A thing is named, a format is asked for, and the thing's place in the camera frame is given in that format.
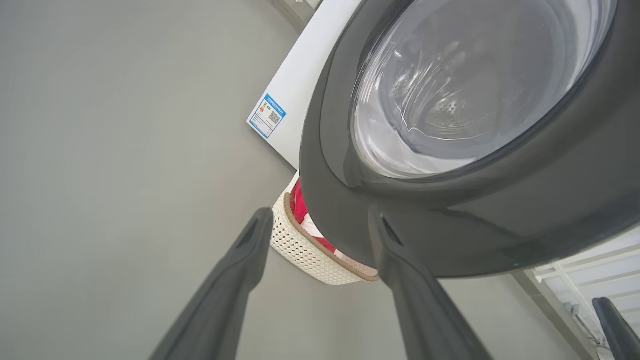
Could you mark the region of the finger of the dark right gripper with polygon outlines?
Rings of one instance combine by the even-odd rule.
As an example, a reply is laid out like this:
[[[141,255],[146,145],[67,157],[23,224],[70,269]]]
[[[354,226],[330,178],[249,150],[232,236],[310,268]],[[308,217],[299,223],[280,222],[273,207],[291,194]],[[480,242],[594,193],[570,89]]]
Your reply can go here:
[[[638,360],[640,339],[614,303],[598,297],[592,299],[592,305],[615,360]]]

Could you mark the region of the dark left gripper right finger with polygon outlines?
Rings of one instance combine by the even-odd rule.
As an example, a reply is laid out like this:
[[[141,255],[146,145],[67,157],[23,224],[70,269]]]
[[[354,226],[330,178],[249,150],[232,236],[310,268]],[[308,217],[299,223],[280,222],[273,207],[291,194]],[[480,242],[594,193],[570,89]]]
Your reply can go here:
[[[378,276],[391,290],[409,360],[489,360],[441,283],[410,253],[381,210],[368,212]]]

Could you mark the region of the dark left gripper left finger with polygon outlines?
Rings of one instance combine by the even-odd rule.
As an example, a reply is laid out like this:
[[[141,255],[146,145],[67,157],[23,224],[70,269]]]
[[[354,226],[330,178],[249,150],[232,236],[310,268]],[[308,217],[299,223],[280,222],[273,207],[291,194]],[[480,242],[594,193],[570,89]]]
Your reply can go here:
[[[153,360],[234,360],[250,293],[262,281],[274,212],[254,213],[160,344]]]

